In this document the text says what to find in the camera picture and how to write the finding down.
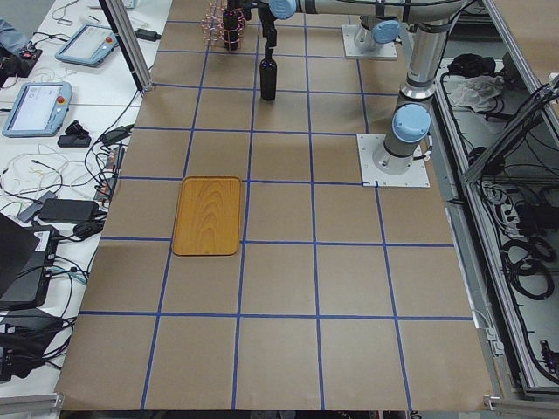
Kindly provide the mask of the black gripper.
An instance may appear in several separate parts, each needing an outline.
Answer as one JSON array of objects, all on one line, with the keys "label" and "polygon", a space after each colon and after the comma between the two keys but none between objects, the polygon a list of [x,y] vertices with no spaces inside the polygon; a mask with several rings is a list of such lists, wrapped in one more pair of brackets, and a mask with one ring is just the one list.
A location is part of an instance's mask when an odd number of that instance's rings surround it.
[{"label": "black gripper", "polygon": [[273,60],[273,53],[277,43],[276,17],[272,14],[270,6],[265,1],[258,1],[258,15],[262,24],[263,35],[266,38],[265,60]]}]

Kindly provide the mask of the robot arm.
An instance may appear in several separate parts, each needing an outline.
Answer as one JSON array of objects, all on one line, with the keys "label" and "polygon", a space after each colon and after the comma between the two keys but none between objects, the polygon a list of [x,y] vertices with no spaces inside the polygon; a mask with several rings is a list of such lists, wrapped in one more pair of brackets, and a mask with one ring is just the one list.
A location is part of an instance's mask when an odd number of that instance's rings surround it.
[{"label": "robot arm", "polygon": [[349,42],[355,52],[377,57],[378,51],[393,42],[402,24],[418,27],[411,56],[427,58],[431,63],[440,59],[442,48],[452,26],[452,17],[459,13],[461,1],[251,1],[262,23],[272,25],[287,20],[296,13],[308,15],[355,15],[361,20],[356,34]]},{"label": "robot arm", "polygon": [[390,131],[373,152],[373,162],[386,174],[405,173],[416,148],[429,133],[434,79],[450,28],[448,19],[418,24]]}]

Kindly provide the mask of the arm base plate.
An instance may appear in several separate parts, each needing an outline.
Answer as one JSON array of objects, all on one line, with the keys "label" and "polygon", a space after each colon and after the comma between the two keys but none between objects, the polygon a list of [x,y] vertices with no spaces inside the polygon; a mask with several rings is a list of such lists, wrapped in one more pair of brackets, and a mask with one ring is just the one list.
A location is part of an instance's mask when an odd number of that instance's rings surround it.
[{"label": "arm base plate", "polygon": [[357,134],[362,185],[380,188],[429,188],[421,147],[414,154],[395,157],[384,147],[384,134]]},{"label": "arm base plate", "polygon": [[399,36],[398,21],[383,21],[370,30],[361,24],[342,26],[342,40],[346,58],[396,60],[395,40]]}]

